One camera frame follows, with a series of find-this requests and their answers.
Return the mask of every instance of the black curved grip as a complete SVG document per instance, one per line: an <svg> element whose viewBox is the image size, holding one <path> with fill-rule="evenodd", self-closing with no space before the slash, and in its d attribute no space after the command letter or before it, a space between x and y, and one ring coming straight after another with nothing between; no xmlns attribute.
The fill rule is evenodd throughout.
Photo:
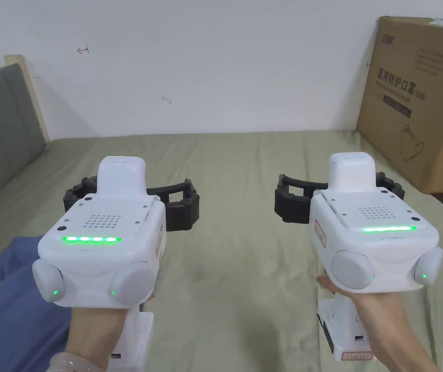
<svg viewBox="0 0 443 372"><path fill-rule="evenodd" d="M82 182L64 193L64 211L68 210L87 194L97 192L97 175L84 177ZM158 195L166 208L166 231L190 230L199 219L199 195L192 181L172 186L153 187L146 190L148 195ZM182 192L182 200L170 202L170 195Z"/></svg>
<svg viewBox="0 0 443 372"><path fill-rule="evenodd" d="M302 196L288 192L288 187L294 186L302 189ZM384 187L391 191L401 200L404 200L404 190L400 184L395 183L385 176L384 172L376 173L376 186ZM275 213L284 222L307 224L309 223L309 209L311 198L315 190L325 190L328 184L309 182L279 175L279 183L275 189Z"/></svg>

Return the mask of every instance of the bracelet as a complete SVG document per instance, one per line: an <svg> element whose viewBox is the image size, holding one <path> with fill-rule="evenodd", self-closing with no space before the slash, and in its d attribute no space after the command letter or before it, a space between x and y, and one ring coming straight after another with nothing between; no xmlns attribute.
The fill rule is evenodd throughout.
<svg viewBox="0 0 443 372"><path fill-rule="evenodd" d="M105 372L81 356L61 352L53 355L47 372Z"/></svg>

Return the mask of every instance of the bed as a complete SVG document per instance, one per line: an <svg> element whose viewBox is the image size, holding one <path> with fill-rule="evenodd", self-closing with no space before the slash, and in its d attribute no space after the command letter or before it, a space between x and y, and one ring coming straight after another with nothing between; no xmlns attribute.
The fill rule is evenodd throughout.
<svg viewBox="0 0 443 372"><path fill-rule="evenodd" d="M0 252L16 235L44 234L63 214L64 192L96 174L107 155L143 158L148 187L190 178L201 197L194 228L169 234L156 298L145 306L155 313L148 371L386 371L377 361L333 361L316 317L317 299L330 294L314 280L323 268L308 230L273 212L280 173L326 182L332 153L366 151L378 171L402 184L405 201L438 229L443 247L443 205L410 186L355 132L37 143L40 153L0 182ZM443 268L434 286L405 294L405 304L443 370Z"/></svg>

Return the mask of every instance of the green indicator light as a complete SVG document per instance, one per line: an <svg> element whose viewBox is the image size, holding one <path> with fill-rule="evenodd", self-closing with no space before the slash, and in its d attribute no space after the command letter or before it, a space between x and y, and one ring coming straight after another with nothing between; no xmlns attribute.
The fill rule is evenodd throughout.
<svg viewBox="0 0 443 372"><path fill-rule="evenodd" d="M64 242L89 242L89 243L106 243L121 242L121 237L104 237L104 236L63 236Z"/></svg>
<svg viewBox="0 0 443 372"><path fill-rule="evenodd" d="M416 226L367 227L362 230L364 233L379 233L384 231L410 231L416 230Z"/></svg>

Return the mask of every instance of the blue blanket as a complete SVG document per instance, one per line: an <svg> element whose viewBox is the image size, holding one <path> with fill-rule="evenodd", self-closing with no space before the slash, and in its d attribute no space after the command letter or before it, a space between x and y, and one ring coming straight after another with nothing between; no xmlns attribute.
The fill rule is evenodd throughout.
<svg viewBox="0 0 443 372"><path fill-rule="evenodd" d="M16 237L0 254L0 372L44 372L62 350L70 308L45 302L32 275L40 237Z"/></svg>

